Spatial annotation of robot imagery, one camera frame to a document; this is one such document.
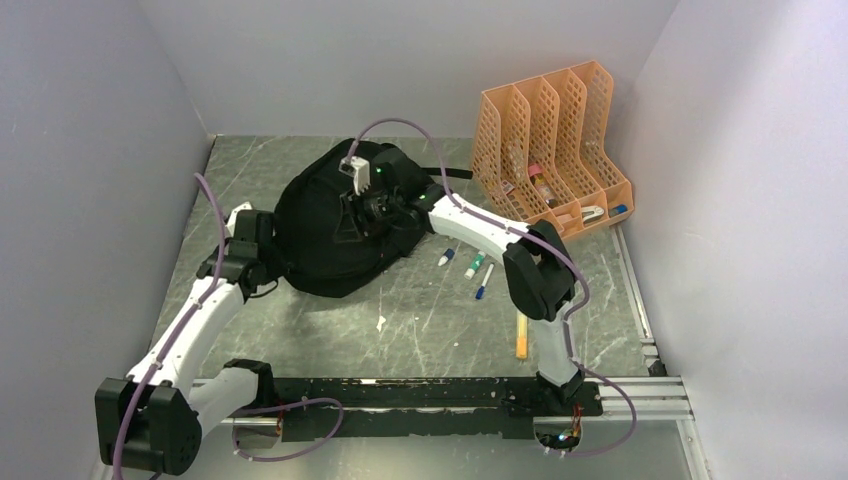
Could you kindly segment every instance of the small bottle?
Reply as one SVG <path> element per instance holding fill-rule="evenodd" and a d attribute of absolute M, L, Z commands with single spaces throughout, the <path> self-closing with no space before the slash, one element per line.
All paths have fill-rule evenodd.
<path fill-rule="evenodd" d="M 548 207 L 556 207 L 558 204 L 556 195 L 554 195 L 553 189 L 542 175 L 542 167 L 538 163 L 534 163 L 527 167 L 527 174 L 530 175 L 530 182 L 536 187 L 536 191 L 539 192 L 539 195 L 542 196 Z"/>

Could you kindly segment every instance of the white marker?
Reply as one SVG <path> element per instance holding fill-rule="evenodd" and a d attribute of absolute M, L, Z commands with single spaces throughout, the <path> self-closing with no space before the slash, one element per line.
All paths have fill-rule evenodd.
<path fill-rule="evenodd" d="M 494 269 L 495 269 L 495 264 L 490 263 L 489 269 L 486 270 L 486 276 L 483 277 L 483 284 L 480 285 L 480 288 L 477 289 L 477 295 L 474 296 L 474 298 L 476 298 L 477 300 L 480 300 L 481 298 L 483 298 L 483 292 L 486 290 L 486 284 L 489 283 L 489 277 L 492 276 L 492 270 L 494 270 Z"/>

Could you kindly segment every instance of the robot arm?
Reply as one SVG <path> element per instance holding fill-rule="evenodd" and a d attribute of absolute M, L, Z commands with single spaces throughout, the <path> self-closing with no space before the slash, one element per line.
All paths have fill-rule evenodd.
<path fill-rule="evenodd" d="M 342 165 L 342 171 L 354 177 L 355 188 L 341 199 L 356 235 L 367 236 L 372 224 L 387 219 L 393 221 L 400 215 L 431 233 L 462 240 L 502 263 L 513 303 L 535 320 L 532 328 L 540 359 L 537 378 L 548 396 L 544 401 L 565 404 L 583 381 L 580 371 L 569 361 L 574 357 L 574 349 L 563 331 L 567 326 L 561 321 L 562 313 L 574 297 L 572 273 L 535 243 L 468 215 L 466 210 L 482 210 L 457 195 L 454 199 L 460 205 L 454 204 L 445 196 L 442 186 L 434 183 L 400 150 L 388 150 L 374 160 L 380 167 L 378 172 L 385 175 L 383 180 L 389 194 L 368 194 L 365 189 L 370 178 L 363 176 L 367 162 L 357 160 L 360 161 L 349 171 Z M 548 222 L 528 225 L 502 218 L 499 221 L 566 253 L 558 233 Z M 276 403 L 270 365 L 257 361 L 233 360 L 215 379 L 194 386 L 200 365 L 218 334 L 258 286 L 276 280 L 268 273 L 275 254 L 273 214 L 241 205 L 231 214 L 228 226 L 232 238 L 227 245 L 216 290 L 178 336 L 151 382 L 141 387 L 145 389 L 144 394 L 136 411 L 131 413 L 131 428 L 124 448 L 126 467 L 179 475 L 194 461 L 201 439 L 222 420 L 241 408 Z M 198 279 L 178 318 L 209 287 L 216 258 L 217 251 L 201 265 Z M 129 398 L 140 388 L 134 379 L 144 375 L 176 324 L 172 322 L 162 339 L 124 379 L 106 379 L 97 390 L 95 405 L 100 454 L 107 465 L 111 464 L 115 439 Z"/>

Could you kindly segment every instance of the blue pen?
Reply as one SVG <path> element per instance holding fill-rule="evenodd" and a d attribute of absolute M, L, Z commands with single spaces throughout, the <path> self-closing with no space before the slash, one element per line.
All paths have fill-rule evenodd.
<path fill-rule="evenodd" d="M 445 250 L 445 253 L 442 254 L 442 258 L 439 259 L 439 266 L 441 267 L 442 265 L 448 263 L 451 258 L 453 258 L 453 250 L 449 248 Z"/>
<path fill-rule="evenodd" d="M 486 276 L 483 277 L 483 284 L 480 285 L 480 288 L 477 289 L 477 295 L 474 296 L 474 298 L 476 298 L 477 300 L 480 300 L 481 298 L 483 298 L 483 292 L 486 291 L 486 284 L 489 283 L 489 277 L 492 276 L 492 270 L 494 270 L 494 269 L 495 269 L 495 264 L 490 263 L 489 269 L 486 270 Z"/>

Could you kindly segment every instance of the marker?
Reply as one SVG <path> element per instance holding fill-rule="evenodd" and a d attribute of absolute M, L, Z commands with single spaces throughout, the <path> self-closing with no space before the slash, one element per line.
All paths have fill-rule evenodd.
<path fill-rule="evenodd" d="M 480 285 L 480 288 L 477 289 L 477 295 L 474 296 L 474 298 L 476 298 L 477 300 L 480 300 L 481 298 L 483 298 L 483 292 L 486 290 L 486 284 L 489 283 L 489 277 L 492 276 L 492 270 L 494 270 L 494 269 L 495 269 L 495 264 L 490 263 L 489 269 L 486 270 L 486 276 L 483 277 L 483 284 Z"/>
<path fill-rule="evenodd" d="M 617 207 L 610 208 L 610 218 L 625 213 L 627 211 L 627 205 L 619 205 Z"/>
<path fill-rule="evenodd" d="M 483 251 L 477 252 L 477 256 L 474 257 L 474 261 L 471 262 L 471 265 L 468 266 L 468 270 L 465 271 L 465 278 L 471 280 L 471 277 L 477 273 L 477 269 L 480 268 L 480 265 L 483 264 L 483 259 L 486 258 L 486 254 Z"/>
<path fill-rule="evenodd" d="M 448 263 L 451 258 L 453 258 L 453 250 L 449 248 L 445 250 L 445 253 L 442 254 L 442 258 L 439 259 L 439 266 L 441 267 L 442 265 Z"/>

